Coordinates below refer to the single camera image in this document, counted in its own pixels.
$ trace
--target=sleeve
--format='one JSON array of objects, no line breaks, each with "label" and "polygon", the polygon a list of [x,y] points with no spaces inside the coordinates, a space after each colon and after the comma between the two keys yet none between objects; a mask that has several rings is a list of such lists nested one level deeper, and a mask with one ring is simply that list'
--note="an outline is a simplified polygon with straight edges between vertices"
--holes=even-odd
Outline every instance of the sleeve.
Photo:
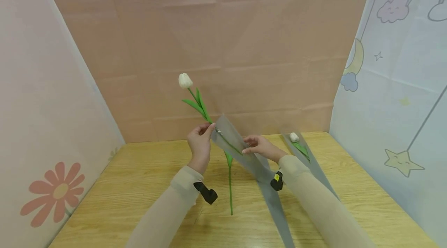
[{"label": "sleeve", "polygon": [[193,184],[202,180],[203,176],[189,166],[180,169],[141,218],[126,248],[168,247],[199,194]]},{"label": "sleeve", "polygon": [[376,247],[344,205],[291,155],[279,160],[282,179],[298,198],[329,247]]}]

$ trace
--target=black wrist strap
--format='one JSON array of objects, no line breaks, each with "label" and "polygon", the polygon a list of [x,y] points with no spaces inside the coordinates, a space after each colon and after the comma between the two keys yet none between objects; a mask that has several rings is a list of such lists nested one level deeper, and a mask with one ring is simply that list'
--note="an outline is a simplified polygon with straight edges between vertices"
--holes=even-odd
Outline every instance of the black wrist strap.
[{"label": "black wrist strap", "polygon": [[213,204],[213,202],[217,199],[217,193],[213,189],[209,189],[203,184],[203,182],[195,182],[194,183],[195,189],[200,192],[203,199],[205,199],[206,202],[209,204]]},{"label": "black wrist strap", "polygon": [[279,190],[282,190],[282,184],[282,173],[277,171],[273,179],[270,181],[270,186],[278,192]]}]

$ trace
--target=star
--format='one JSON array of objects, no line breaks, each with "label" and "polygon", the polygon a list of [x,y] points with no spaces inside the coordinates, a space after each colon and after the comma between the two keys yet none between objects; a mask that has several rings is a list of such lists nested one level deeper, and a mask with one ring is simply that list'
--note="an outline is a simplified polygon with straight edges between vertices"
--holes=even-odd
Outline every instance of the star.
[{"label": "star", "polygon": [[374,57],[376,57],[376,62],[377,62],[379,59],[382,59],[382,58],[383,58],[381,54],[382,54],[382,51],[380,51],[379,54],[374,55]]},{"label": "star", "polygon": [[409,105],[411,104],[410,101],[408,100],[408,96],[406,96],[406,97],[403,98],[403,99],[400,99],[399,102],[400,102],[400,104],[402,104],[403,106],[409,106]]},{"label": "star", "polygon": [[410,172],[412,170],[424,170],[425,168],[420,165],[413,163],[410,160],[410,154],[408,151],[403,151],[400,153],[394,153],[393,151],[389,151],[385,149],[386,154],[388,155],[388,160],[385,162],[386,166],[390,166],[392,168],[397,168],[403,175],[406,177],[410,176]]}]

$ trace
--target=smiling star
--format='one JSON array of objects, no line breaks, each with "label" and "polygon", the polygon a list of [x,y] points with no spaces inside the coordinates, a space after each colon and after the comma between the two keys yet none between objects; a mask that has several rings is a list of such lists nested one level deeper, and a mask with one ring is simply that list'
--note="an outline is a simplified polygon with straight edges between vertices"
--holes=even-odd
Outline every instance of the smiling star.
[{"label": "smiling star", "polygon": [[397,168],[406,177],[410,176],[410,172],[412,170],[425,169],[410,160],[410,154],[408,153],[408,151],[394,153],[393,151],[385,149],[385,152],[388,155],[388,160],[385,162],[385,165],[391,166],[392,168]]}]

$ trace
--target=cloud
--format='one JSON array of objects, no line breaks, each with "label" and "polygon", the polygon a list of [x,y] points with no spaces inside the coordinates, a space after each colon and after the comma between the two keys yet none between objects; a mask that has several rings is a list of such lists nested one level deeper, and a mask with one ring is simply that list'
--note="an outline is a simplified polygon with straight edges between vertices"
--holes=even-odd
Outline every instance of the cloud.
[{"label": "cloud", "polygon": [[348,72],[347,74],[341,77],[340,84],[345,87],[345,90],[350,90],[351,92],[355,92],[359,87],[359,83],[357,82],[356,75],[354,72]]},{"label": "cloud", "polygon": [[444,21],[447,19],[447,1],[444,0],[442,3],[432,7],[428,12],[428,18],[431,21]]},{"label": "cloud", "polygon": [[377,17],[385,22],[393,23],[396,20],[403,20],[408,15],[409,9],[407,6],[408,0],[393,0],[391,2],[386,2],[382,7],[380,7],[377,12]]}]

